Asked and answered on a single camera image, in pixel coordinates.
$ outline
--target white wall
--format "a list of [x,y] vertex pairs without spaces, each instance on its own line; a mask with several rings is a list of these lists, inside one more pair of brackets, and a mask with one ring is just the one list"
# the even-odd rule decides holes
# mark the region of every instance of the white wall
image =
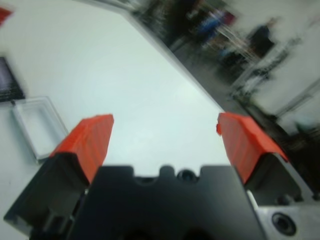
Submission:
[[[273,36],[279,40],[279,44],[300,33],[310,17],[320,15],[318,0],[237,0],[232,7],[242,13],[234,27],[245,32],[272,16],[282,16]],[[290,58],[272,73],[274,81],[264,84],[255,96],[258,105],[268,113],[276,113],[320,78],[319,25],[309,30],[304,37],[303,44],[295,48]],[[320,120],[319,105],[320,98],[315,97],[299,108],[297,114]],[[295,131],[292,125],[293,115],[289,114],[280,121],[289,132]]]
[[15,7],[18,8],[25,3],[26,0],[1,0],[0,7]]

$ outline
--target white table surface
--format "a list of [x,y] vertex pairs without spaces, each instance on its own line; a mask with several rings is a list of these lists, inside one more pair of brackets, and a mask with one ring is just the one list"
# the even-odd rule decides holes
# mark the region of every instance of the white table surface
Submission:
[[[22,1],[0,28],[0,49],[28,97],[48,96],[66,128],[112,113],[106,165],[155,176],[228,165],[221,108],[163,46],[124,13],[66,0]],[[0,106],[0,215],[38,170],[11,109]],[[0,222],[0,239],[26,239]]]

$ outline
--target red object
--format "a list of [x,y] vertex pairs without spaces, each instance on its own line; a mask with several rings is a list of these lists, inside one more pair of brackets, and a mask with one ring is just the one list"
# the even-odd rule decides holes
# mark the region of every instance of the red object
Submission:
[[278,153],[287,162],[281,148],[249,116],[220,113],[216,132],[223,138],[229,161],[246,183],[259,158],[266,153]]
[[236,16],[233,15],[231,12],[226,12],[224,15],[223,23],[227,26],[231,26],[236,21]]
[[4,23],[4,21],[12,14],[11,11],[0,7],[0,26]]
[[104,162],[114,117],[99,115],[83,119],[51,153],[75,153],[89,183]]

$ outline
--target person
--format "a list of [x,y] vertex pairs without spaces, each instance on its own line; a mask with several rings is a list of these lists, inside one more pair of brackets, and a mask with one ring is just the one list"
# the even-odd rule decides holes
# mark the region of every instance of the person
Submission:
[[259,57],[263,57],[274,45],[270,40],[271,31],[279,19],[279,17],[272,17],[266,24],[258,26],[247,37],[249,48]]
[[198,42],[204,44],[216,36],[217,28],[224,23],[225,13],[222,9],[210,13],[210,17],[197,30]]
[[185,44],[192,42],[193,45],[201,47],[209,42],[217,34],[217,28],[224,23],[225,11],[216,9],[214,12],[209,12],[208,17],[202,21],[199,26],[195,27],[193,33],[189,33],[178,46],[172,48],[173,52],[180,49]]
[[195,10],[202,0],[176,0],[168,13],[168,29],[163,40],[169,48],[181,36],[188,33],[190,20],[187,14]]
[[[274,46],[271,41],[272,29],[278,23],[279,17],[272,17],[268,22],[256,27],[248,36],[248,48],[259,58],[263,58]],[[228,53],[221,61],[222,65],[229,68],[246,62],[245,57],[237,52]]]

